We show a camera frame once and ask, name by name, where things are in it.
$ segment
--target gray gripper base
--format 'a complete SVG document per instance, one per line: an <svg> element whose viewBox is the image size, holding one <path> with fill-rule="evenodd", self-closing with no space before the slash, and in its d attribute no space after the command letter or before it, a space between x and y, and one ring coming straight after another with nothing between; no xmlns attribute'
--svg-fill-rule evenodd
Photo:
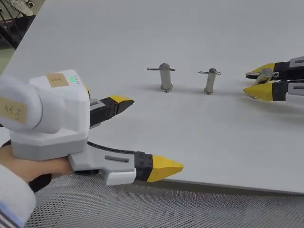
<svg viewBox="0 0 304 228"><path fill-rule="evenodd" d="M87 145L83 152L68 156L74 171L103 170L110 172L134 171L134 155L100 150Z"/></svg>
<svg viewBox="0 0 304 228"><path fill-rule="evenodd" d="M304 67L304 56L292 58L289 61L289 67Z"/></svg>
<svg viewBox="0 0 304 228"><path fill-rule="evenodd" d="M288 83L288 94L304 96L304 83Z"/></svg>
<svg viewBox="0 0 304 228"><path fill-rule="evenodd" d="M43 161L66 157L68 154L83 151L87 146L87 138L73 143L65 142L46 146L20 144L12 140L11 146L16 158Z"/></svg>

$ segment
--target gray mesh mat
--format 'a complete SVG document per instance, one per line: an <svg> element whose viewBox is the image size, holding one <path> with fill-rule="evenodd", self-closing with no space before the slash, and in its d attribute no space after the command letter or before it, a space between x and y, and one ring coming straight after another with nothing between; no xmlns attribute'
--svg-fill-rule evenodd
<svg viewBox="0 0 304 228"><path fill-rule="evenodd" d="M206 194L100 178L57 178L37 193L28 228L304 228L304 197Z"/></svg>

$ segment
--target white table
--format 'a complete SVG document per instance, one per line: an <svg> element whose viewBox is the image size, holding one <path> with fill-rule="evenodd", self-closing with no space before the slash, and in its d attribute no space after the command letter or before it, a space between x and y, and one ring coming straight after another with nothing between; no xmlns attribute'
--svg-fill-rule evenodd
<svg viewBox="0 0 304 228"><path fill-rule="evenodd" d="M170 180L304 193L303 109L243 93L247 71L304 55L303 10L302 0L48 0L4 73L75 69L92 97L133 98L90 140L183 163ZM146 70L163 62L176 68L169 93ZM197 72L212 67L223 75L207 96Z"/></svg>

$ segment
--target metal screw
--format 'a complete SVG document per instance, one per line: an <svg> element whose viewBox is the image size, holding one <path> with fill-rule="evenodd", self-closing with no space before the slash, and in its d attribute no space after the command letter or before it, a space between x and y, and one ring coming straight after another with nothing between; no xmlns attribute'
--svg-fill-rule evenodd
<svg viewBox="0 0 304 228"><path fill-rule="evenodd" d="M173 89L171 82L170 71L175 71L175 68L170 67L169 64L163 63L159 68L147 68L147 70L159 70L161 73L161 90L165 93L170 92Z"/></svg>
<svg viewBox="0 0 304 228"><path fill-rule="evenodd" d="M208 74L206 87L204 88L204 93L207 95L211 95L213 93L213 85L215 81L216 75L222 75L221 72L217 72L216 69L211 68L208 72L199 71L199 74Z"/></svg>

